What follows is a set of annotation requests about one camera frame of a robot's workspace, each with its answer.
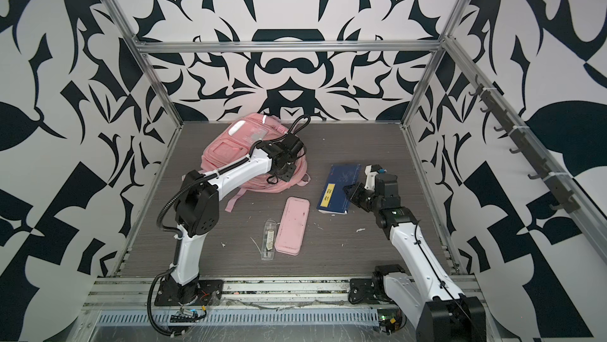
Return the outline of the blue notebook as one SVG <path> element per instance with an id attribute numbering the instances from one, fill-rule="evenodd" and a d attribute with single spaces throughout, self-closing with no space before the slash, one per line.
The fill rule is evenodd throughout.
<path id="1" fill-rule="evenodd" d="M 346 188 L 358 182 L 360 168 L 359 164 L 334 164 L 331 166 L 317 205 L 319 212 L 346 215 L 350 204 Z"/>

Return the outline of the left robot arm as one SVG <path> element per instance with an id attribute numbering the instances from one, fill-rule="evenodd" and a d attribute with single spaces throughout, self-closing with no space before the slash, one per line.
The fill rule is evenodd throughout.
<path id="1" fill-rule="evenodd" d="M 267 184 L 276 189 L 280 184 L 294 183 L 305 154 L 304 143 L 296 125 L 311 122 L 309 115 L 298 117 L 286 133 L 273 140 L 257 140 L 247 153 L 214 171 L 189 172 L 178 193 L 161 209 L 156 226 L 173 232 L 178 245 L 174 262 L 161 277 L 161 291 L 175 305 L 193 303 L 199 297 L 199 260 L 206 235 L 219 220 L 219 203 L 224 196 L 246 182 L 267 174 Z"/>

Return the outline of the pink student backpack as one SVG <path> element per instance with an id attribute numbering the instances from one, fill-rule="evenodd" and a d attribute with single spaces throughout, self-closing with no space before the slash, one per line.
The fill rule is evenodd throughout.
<path id="1" fill-rule="evenodd" d="M 237 121 L 220 134 L 202 155 L 202 172 L 222 168 L 242 157 L 258 140 L 273 140 L 286 134 L 288 128 L 274 116 L 257 113 L 249 114 Z M 307 173 L 308 162 L 305 157 L 296 162 L 296 170 L 289 182 L 272 179 L 268 174 L 258 176 L 240 186 L 239 192 L 226 205 L 226 212 L 232 212 L 236 202 L 246 192 L 281 193 L 295 185 L 306 186 L 311 181 Z"/>

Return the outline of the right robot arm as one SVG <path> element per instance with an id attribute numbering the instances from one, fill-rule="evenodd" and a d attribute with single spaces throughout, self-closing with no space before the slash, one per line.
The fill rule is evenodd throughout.
<path id="1" fill-rule="evenodd" d="M 410 271 L 406 275 L 398 266 L 378 266 L 376 287 L 411 323 L 417 341 L 486 341 L 485 308 L 477 297 L 466 296 L 439 263 L 420 222 L 401 204 L 398 177 L 377 171 L 370 176 L 371 186 L 346 186 L 346 198 L 375 216 Z"/>

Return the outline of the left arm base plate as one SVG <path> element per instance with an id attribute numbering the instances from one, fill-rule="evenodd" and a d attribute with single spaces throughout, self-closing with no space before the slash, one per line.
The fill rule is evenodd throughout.
<path id="1" fill-rule="evenodd" d="M 223 280 L 194 280 L 180 285 L 169 277 L 163 279 L 154 299 L 156 307 L 208 306 L 221 300 Z"/>

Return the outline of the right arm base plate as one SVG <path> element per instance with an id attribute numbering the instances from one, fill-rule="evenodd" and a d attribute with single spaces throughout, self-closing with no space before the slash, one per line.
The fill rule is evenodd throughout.
<path id="1" fill-rule="evenodd" d="M 353 304 L 396 304 L 371 278 L 355 278 L 349 281 L 348 301 Z"/>

